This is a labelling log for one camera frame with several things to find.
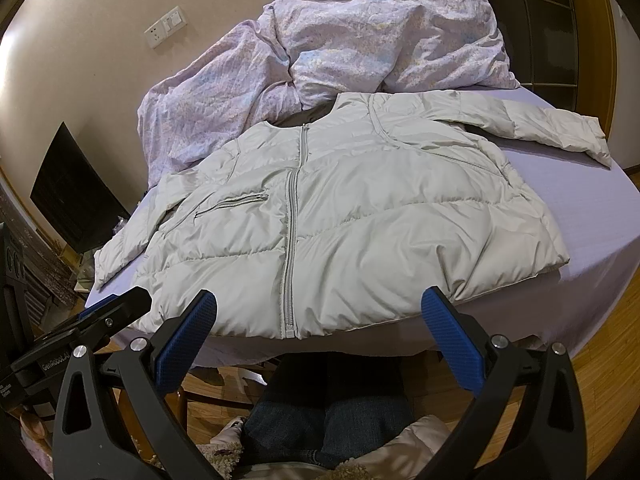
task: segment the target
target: wall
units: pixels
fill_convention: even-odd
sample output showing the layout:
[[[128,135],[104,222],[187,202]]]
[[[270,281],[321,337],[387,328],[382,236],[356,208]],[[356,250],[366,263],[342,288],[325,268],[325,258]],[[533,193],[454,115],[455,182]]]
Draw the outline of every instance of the wall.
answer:
[[[25,0],[0,43],[0,166],[26,208],[65,121],[129,210],[146,189],[136,110],[147,89],[188,65],[271,0]],[[155,50],[144,30],[176,5],[189,24]]]
[[[622,168],[640,164],[640,40],[615,0],[611,12],[616,27],[618,80],[608,145],[614,160]]]

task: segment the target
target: black tv screen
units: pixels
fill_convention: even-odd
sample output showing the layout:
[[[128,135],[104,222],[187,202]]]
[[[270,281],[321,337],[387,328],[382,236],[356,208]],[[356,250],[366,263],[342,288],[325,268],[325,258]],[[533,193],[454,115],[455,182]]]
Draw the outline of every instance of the black tv screen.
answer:
[[[31,200],[79,254],[107,243],[118,216],[130,216],[95,173],[65,123],[47,150]]]

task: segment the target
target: beige coat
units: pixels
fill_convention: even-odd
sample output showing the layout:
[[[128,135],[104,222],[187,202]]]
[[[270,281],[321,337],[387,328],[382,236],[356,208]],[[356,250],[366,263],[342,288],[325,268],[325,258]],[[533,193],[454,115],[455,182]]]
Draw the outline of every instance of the beige coat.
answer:
[[[142,332],[207,289],[213,335],[307,338],[418,316],[432,285],[459,303],[567,263],[546,205],[465,124],[610,166],[598,120],[566,110],[472,91],[344,93],[312,124],[256,124],[164,177],[95,255],[96,283],[146,249]]]
[[[334,471],[302,463],[260,464],[235,470],[242,454],[242,419],[230,421],[210,444],[198,448],[225,480],[413,480],[449,436],[435,416],[420,418],[383,447],[340,464]]]

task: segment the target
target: chest pocket zipper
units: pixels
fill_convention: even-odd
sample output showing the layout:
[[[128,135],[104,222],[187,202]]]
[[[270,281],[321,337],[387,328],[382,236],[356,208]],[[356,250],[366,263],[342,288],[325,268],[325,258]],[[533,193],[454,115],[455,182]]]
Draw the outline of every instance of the chest pocket zipper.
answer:
[[[223,200],[218,202],[215,206],[205,209],[204,211],[198,211],[195,218],[209,213],[215,209],[224,209],[227,207],[236,207],[238,205],[250,204],[251,202],[264,202],[269,198],[266,193],[259,193],[254,195],[241,196],[239,198],[230,198],[229,200]]]

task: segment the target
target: person's legs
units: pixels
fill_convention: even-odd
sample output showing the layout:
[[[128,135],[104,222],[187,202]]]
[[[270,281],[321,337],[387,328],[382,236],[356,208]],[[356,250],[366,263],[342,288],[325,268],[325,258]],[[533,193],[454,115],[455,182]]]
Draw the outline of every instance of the person's legs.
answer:
[[[316,460],[327,469],[384,446],[414,421],[400,358],[332,352],[326,395],[324,442]]]
[[[240,465],[319,465],[325,395],[326,354],[285,355],[244,424]]]

